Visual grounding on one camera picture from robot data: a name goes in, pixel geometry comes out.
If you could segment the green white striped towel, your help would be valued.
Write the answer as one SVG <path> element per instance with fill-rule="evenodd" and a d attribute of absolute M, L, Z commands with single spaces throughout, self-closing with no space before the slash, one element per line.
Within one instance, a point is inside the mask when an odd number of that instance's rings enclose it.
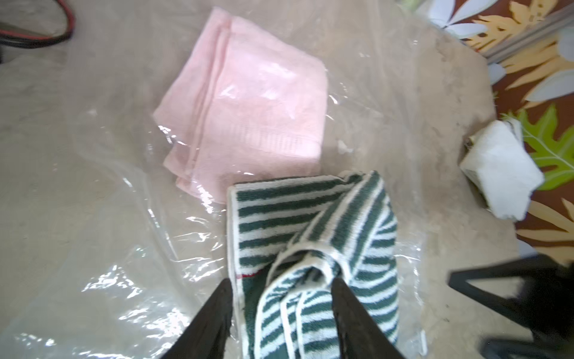
<path fill-rule="evenodd" d="M 242 357 L 339 357 L 338 278 L 397 342 L 398 221 L 379 173 L 238 183 L 228 189 L 227 215 Z"/>

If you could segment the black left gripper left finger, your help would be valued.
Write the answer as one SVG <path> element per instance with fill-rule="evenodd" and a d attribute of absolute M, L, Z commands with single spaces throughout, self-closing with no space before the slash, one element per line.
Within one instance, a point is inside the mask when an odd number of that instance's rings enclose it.
<path fill-rule="evenodd" d="M 222 359 L 233 318 L 233 289 L 223 279 L 162 359 Z"/>

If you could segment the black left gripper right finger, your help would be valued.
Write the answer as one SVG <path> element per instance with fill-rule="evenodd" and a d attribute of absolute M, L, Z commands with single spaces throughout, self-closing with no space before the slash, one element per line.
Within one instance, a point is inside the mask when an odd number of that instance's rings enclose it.
<path fill-rule="evenodd" d="M 332 309 L 343 359 L 403 359 L 341 278 L 331 285 Z"/>

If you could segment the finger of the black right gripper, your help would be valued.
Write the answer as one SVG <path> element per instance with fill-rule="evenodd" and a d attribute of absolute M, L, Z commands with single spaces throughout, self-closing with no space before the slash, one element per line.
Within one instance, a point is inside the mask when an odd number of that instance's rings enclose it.
<path fill-rule="evenodd" d="M 573 266 L 547 255 L 453 271 L 448 286 L 535 334 L 573 333 Z"/>
<path fill-rule="evenodd" d="M 487 338 L 479 349 L 483 358 L 573 358 L 572 346 Z"/>

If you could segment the pink towel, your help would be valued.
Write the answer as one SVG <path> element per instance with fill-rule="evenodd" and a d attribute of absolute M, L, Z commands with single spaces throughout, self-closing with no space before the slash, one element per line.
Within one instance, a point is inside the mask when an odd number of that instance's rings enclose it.
<path fill-rule="evenodd" d="M 153 115 L 173 143 L 164 166 L 215 203 L 238 182 L 315 176 L 327 87 L 318 58 L 216 7 Z"/>

